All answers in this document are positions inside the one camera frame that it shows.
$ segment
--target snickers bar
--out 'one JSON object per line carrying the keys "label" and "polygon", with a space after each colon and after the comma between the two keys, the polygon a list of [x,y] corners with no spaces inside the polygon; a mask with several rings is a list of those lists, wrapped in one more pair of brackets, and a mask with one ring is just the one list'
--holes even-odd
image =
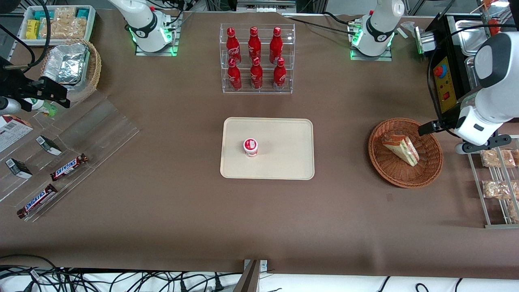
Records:
{"label": "snickers bar", "polygon": [[79,167],[81,164],[88,161],[88,158],[85,156],[84,153],[82,153],[80,156],[74,158],[74,160],[70,161],[69,163],[65,164],[60,169],[56,170],[55,172],[50,174],[50,177],[52,178],[52,181],[57,181],[61,177],[64,177],[71,173],[74,169]]}
{"label": "snickers bar", "polygon": [[30,202],[25,205],[25,207],[21,208],[16,212],[16,215],[20,219],[23,219],[25,216],[27,216],[29,213],[34,212],[37,210],[36,206],[39,204],[43,204],[44,202],[51,199],[55,194],[57,194],[57,190],[55,187],[53,187],[51,184],[45,187],[45,189],[38,195],[36,198],[32,199]]}

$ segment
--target brown tablecloth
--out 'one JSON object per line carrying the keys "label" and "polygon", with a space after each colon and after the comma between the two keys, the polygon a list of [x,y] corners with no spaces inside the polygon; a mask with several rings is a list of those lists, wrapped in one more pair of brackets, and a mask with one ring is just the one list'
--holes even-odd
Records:
{"label": "brown tablecloth", "polygon": [[[459,140],[437,134],[443,172],[423,189],[394,187],[369,162],[379,122],[435,118],[412,37],[395,37],[392,62],[350,61],[346,35],[296,22],[294,94],[251,97],[222,93],[220,23],[292,20],[196,13],[182,26],[178,56],[136,57],[119,11],[98,13],[99,90],[141,132],[35,223],[0,207],[2,254],[38,254],[60,267],[239,271],[243,259],[266,258],[279,273],[519,276],[519,230],[483,228],[467,158],[454,152]],[[18,46],[12,60],[27,57]],[[223,178],[231,116],[311,120],[314,178]]]}

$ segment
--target red bottle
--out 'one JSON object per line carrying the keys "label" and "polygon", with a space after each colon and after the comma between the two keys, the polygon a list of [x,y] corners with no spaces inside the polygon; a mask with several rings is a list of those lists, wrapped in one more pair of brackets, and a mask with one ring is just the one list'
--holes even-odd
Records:
{"label": "red bottle", "polygon": [[270,41],[270,63],[276,64],[282,52],[283,40],[281,39],[281,28],[275,27],[274,36],[272,37],[272,41]]}
{"label": "red bottle", "polygon": [[232,86],[232,90],[238,91],[241,88],[241,75],[240,69],[236,67],[236,60],[229,59],[229,69],[227,69],[227,75],[229,75],[229,82]]}
{"label": "red bottle", "polygon": [[285,85],[285,59],[279,58],[278,65],[274,68],[274,90],[282,91],[283,86]]}
{"label": "red bottle", "polygon": [[258,28],[251,27],[251,37],[249,38],[249,57],[251,60],[258,57],[261,61],[261,41],[258,37]]}
{"label": "red bottle", "polygon": [[227,52],[230,58],[236,60],[236,65],[241,63],[240,42],[236,38],[233,28],[227,29]]}
{"label": "red bottle", "polygon": [[261,68],[260,59],[258,57],[252,60],[251,86],[254,89],[263,87],[263,68]]}

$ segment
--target aluminum foil container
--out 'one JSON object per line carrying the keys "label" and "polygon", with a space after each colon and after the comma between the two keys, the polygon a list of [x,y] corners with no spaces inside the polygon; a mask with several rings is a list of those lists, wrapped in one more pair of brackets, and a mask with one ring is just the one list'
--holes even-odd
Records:
{"label": "aluminum foil container", "polygon": [[43,76],[73,86],[85,76],[88,54],[88,47],[83,44],[56,46],[50,50]]}

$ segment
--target brown wicker basket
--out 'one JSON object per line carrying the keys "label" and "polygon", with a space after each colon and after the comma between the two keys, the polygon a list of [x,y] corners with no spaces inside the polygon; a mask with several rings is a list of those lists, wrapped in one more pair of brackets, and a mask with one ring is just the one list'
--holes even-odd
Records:
{"label": "brown wicker basket", "polygon": [[[408,118],[391,118],[375,127],[368,142],[371,162],[378,173],[399,187],[423,188],[432,183],[442,171],[443,153],[440,143],[433,135],[420,137],[420,124]],[[414,167],[382,145],[386,135],[407,135],[416,148],[420,161]]]}
{"label": "brown wicker basket", "polygon": [[[67,93],[67,98],[71,102],[80,102],[85,98],[89,97],[96,89],[97,84],[99,82],[99,78],[101,76],[101,57],[99,53],[95,49],[94,45],[90,42],[85,41],[81,38],[69,39],[65,42],[65,45],[73,45],[81,43],[88,46],[90,50],[90,58],[88,59],[88,69],[86,76],[86,86],[81,90],[69,90]],[[42,63],[42,75],[45,70],[45,65],[47,65],[47,60],[49,59],[49,53],[45,56]]]}

